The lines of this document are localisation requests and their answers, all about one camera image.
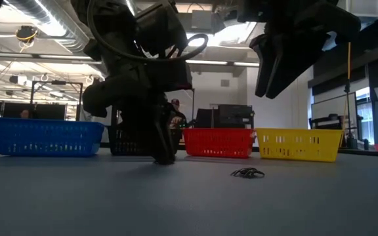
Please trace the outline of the black monitor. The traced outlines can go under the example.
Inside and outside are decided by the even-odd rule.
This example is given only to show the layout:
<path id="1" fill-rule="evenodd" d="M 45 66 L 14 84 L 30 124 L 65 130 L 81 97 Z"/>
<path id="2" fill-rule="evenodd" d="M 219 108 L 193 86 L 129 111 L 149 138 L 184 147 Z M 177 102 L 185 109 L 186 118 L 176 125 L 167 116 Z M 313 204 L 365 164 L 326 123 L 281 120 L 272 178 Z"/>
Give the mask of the black monitor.
<path id="1" fill-rule="evenodd" d="M 64 120 L 66 116 L 65 104 L 37 104 L 35 110 L 39 119 Z"/>
<path id="2" fill-rule="evenodd" d="M 5 103 L 3 110 L 3 117 L 8 118 L 21 118 L 20 113 L 22 110 L 28 109 L 33 115 L 34 107 L 31 104 L 25 103 Z"/>

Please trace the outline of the blue plastic basket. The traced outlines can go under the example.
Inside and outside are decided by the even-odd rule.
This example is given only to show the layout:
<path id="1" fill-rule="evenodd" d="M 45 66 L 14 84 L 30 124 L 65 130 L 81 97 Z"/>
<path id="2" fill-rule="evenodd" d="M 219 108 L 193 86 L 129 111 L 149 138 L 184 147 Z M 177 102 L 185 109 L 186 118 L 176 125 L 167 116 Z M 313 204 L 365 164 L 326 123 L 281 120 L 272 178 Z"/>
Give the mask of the blue plastic basket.
<path id="1" fill-rule="evenodd" d="M 89 157 L 99 150 L 98 122 L 0 117 L 0 154 L 20 157 Z"/>

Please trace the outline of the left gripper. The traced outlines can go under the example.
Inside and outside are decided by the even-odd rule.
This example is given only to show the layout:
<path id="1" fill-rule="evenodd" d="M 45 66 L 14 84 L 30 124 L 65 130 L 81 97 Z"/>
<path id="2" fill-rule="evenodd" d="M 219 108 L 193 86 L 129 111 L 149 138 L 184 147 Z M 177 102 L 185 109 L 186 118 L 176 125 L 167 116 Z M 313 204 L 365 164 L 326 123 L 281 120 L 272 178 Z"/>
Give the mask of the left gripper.
<path id="1" fill-rule="evenodd" d="M 144 102 L 165 92 L 192 89 L 190 66 L 186 62 L 133 66 L 88 86 L 82 95 L 82 108 L 96 117 L 106 117 L 106 108 L 118 102 Z M 174 108 L 168 101 L 158 104 L 127 104 L 123 108 L 125 128 L 143 127 L 154 160 L 175 162 L 170 130 Z"/>

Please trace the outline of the long ceiling light fixture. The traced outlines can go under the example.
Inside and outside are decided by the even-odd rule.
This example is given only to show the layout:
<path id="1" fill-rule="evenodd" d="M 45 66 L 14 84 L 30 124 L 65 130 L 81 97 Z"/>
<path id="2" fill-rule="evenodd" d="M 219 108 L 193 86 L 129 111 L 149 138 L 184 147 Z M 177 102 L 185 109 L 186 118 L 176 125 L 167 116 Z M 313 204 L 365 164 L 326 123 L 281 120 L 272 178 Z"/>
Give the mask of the long ceiling light fixture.
<path id="1" fill-rule="evenodd" d="M 27 54 L 0 52 L 0 61 L 19 61 L 19 62 L 44 62 L 57 64 L 101 64 L 88 56 L 68 56 L 57 54 Z M 218 60 L 187 60 L 189 64 L 208 65 L 208 66 L 234 66 L 245 68 L 258 68 L 259 62 L 231 62 Z"/>

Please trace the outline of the black equipment desk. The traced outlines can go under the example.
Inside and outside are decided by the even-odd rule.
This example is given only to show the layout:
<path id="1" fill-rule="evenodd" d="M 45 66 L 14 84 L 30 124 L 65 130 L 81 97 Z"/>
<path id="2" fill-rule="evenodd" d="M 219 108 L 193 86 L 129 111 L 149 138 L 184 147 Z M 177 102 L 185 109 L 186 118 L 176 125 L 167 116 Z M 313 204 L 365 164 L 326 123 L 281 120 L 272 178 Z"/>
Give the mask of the black equipment desk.
<path id="1" fill-rule="evenodd" d="M 327 117 L 308 120 L 311 129 L 341 130 L 343 127 L 343 117 L 336 113 L 331 113 Z"/>

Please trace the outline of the grey ceiling unit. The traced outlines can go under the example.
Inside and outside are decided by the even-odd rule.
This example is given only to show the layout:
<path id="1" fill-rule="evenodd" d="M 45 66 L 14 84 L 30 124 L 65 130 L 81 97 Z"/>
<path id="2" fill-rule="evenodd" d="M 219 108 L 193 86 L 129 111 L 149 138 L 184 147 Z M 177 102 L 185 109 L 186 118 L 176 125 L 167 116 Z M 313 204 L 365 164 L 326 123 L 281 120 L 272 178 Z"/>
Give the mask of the grey ceiling unit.
<path id="1" fill-rule="evenodd" d="M 206 10 L 191 12 L 190 32 L 216 34 L 225 27 L 224 20 L 217 13 Z"/>

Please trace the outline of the black tripod stand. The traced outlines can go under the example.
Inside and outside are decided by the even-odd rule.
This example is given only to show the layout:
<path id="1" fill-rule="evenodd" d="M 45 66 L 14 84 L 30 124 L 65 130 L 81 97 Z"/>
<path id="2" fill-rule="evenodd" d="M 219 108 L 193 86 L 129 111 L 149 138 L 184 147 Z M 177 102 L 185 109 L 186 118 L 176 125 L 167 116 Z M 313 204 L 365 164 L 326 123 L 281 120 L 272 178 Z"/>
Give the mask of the black tripod stand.
<path id="1" fill-rule="evenodd" d="M 347 130 L 346 136 L 346 146 L 350 149 L 354 147 L 353 144 L 353 135 L 352 135 L 352 128 L 351 128 L 351 115 L 350 115 L 350 103 L 349 103 L 349 94 L 350 94 L 350 79 L 347 79 L 345 89 L 346 93 L 346 100 L 345 100 L 345 110 L 343 115 L 343 123 L 348 124 L 347 128 L 344 128 L 344 130 Z"/>

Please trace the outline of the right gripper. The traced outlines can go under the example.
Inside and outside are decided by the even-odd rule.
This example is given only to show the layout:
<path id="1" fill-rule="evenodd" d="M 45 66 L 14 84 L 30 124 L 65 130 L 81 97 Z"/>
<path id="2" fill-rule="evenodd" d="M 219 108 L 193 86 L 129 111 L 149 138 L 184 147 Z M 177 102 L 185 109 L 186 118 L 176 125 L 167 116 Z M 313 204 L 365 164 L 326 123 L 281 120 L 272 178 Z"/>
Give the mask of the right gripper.
<path id="1" fill-rule="evenodd" d="M 238 0 L 238 22 L 264 23 L 249 47 L 260 65 L 255 95 L 277 97 L 323 54 L 327 33 L 357 38 L 360 19 L 338 7 L 339 0 Z M 296 32 L 311 31 L 292 35 Z M 268 35 L 278 35 L 272 40 Z"/>

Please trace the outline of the black computer equipment stack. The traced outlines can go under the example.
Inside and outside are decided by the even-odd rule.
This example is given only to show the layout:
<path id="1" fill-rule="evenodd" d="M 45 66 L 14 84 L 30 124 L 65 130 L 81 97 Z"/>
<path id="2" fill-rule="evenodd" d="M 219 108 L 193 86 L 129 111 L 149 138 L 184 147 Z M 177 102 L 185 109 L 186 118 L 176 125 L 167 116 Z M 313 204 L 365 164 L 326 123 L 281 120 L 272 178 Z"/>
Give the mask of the black computer equipment stack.
<path id="1" fill-rule="evenodd" d="M 218 104 L 215 108 L 199 108 L 195 118 L 195 128 L 254 128 L 252 106 Z"/>

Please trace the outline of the black plastic basket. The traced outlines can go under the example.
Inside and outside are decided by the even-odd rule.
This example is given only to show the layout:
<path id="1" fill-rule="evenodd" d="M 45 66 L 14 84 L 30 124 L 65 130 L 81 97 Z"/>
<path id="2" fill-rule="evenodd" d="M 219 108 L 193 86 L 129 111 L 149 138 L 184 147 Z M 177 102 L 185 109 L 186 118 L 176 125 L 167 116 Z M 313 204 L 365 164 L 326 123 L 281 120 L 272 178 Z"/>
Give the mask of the black plastic basket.
<path id="1" fill-rule="evenodd" d="M 147 132 L 139 128 L 125 128 L 117 125 L 108 127 L 110 151 L 115 156 L 151 156 L 150 147 L 145 144 L 148 141 Z"/>

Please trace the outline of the yellow plastic basket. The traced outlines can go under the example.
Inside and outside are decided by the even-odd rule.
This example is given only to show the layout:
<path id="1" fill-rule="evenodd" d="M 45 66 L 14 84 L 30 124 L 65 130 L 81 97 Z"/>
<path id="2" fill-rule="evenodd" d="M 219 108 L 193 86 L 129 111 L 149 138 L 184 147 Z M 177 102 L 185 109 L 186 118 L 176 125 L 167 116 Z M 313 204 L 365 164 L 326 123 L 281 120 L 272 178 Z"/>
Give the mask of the yellow plastic basket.
<path id="1" fill-rule="evenodd" d="M 257 128 L 263 159 L 336 161 L 343 131 L 324 129 Z"/>

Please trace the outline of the red plastic basket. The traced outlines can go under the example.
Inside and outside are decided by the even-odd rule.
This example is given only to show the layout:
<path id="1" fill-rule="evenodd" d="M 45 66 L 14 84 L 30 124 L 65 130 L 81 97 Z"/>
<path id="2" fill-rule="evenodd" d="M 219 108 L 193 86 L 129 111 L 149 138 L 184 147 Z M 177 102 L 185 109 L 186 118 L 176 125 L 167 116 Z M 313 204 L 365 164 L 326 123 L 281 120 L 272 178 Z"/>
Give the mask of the red plastic basket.
<path id="1" fill-rule="evenodd" d="M 183 136 L 187 154 L 197 157 L 247 159 L 255 142 L 249 128 L 186 128 Z"/>

